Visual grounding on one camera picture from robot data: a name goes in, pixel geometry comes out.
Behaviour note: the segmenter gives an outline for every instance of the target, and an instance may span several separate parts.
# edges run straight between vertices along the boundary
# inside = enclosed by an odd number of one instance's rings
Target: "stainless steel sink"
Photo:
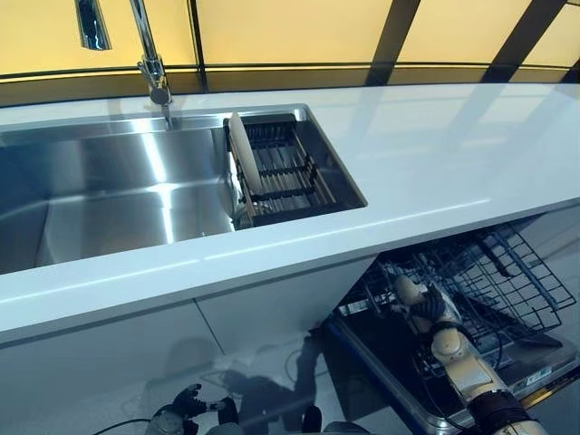
[[[319,131],[301,105],[237,111],[292,115]],[[172,130],[140,117],[0,130],[0,273],[240,229],[230,115],[184,113]],[[341,209],[363,206],[328,142],[304,145],[318,154]]]

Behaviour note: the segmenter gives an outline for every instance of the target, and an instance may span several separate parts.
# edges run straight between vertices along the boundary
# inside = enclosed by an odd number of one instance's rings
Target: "dishwasher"
[[[525,408],[578,378],[577,349],[548,333],[575,299],[520,235],[527,223],[384,252],[324,323],[324,333],[358,361],[413,433],[458,433],[473,419],[427,337],[405,320],[398,276],[445,292],[464,333]]]

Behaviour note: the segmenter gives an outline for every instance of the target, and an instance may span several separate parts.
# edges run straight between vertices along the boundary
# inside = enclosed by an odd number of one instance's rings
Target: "faucet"
[[[111,42],[102,18],[99,0],[76,0],[75,3],[81,45],[90,50],[110,50]],[[141,60],[137,62],[137,67],[147,81],[149,97],[154,103],[161,106],[163,116],[169,127],[171,92],[169,91],[163,62],[157,50],[155,50],[145,4],[143,4],[143,0],[130,0],[130,5],[135,17],[137,30],[139,31],[141,45],[143,46],[143,55]]]

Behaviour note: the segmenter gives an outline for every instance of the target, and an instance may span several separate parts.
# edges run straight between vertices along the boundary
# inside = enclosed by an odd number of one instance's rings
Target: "white cabinet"
[[[218,354],[193,302],[0,348],[0,427],[166,378]]]
[[[374,256],[198,299],[225,353],[279,343],[322,322]]]

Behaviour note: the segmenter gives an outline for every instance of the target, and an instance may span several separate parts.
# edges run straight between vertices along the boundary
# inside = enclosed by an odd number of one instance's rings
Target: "dish rack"
[[[490,363],[510,363],[503,346],[549,331],[562,322],[558,311],[575,299],[511,224],[381,254],[338,308],[348,316],[363,310],[403,315],[394,280],[435,285],[458,307],[463,326]],[[429,340],[419,337],[422,374],[442,376]]]
[[[297,121],[264,121],[260,117],[244,118],[258,173],[264,188],[261,194],[251,193],[242,166],[233,147],[229,147],[241,186],[240,202],[246,207],[250,226],[262,226],[342,209],[306,151],[298,134]]]

